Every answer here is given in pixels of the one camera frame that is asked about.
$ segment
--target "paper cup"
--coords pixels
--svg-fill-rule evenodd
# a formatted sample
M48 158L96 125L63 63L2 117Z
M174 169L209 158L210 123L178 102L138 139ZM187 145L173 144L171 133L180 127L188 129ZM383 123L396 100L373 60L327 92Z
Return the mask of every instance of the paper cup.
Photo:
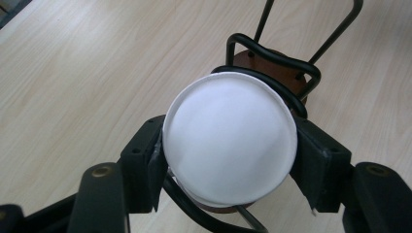
M289 173L296 127L282 98L254 77L223 72L185 88L163 125L163 148L195 201L224 208L257 201Z

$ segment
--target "table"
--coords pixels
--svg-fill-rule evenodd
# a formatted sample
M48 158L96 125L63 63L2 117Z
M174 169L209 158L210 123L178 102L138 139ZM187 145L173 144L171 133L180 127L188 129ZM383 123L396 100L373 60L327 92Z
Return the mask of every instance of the table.
M308 59L351 1L276 1L260 42ZM116 161L142 123L224 64L227 37L254 35L264 1L30 3L0 31L0 202L26 215L77 191L83 171ZM412 185L412 6L365 0L317 66L309 119L353 153ZM343 232L313 216L291 178L250 211L270 232ZM246 226L239 215L218 216ZM133 232L206 232L162 193Z

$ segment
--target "wooden base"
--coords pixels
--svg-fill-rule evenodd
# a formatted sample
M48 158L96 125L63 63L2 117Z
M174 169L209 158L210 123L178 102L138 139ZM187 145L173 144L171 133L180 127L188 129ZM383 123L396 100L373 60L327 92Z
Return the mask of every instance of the wooden base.
M234 56L233 65L259 71L277 80L294 94L297 94L306 85L304 78L299 80L295 78L299 71L274 64L257 55L249 56L248 53L248 50L237 53Z

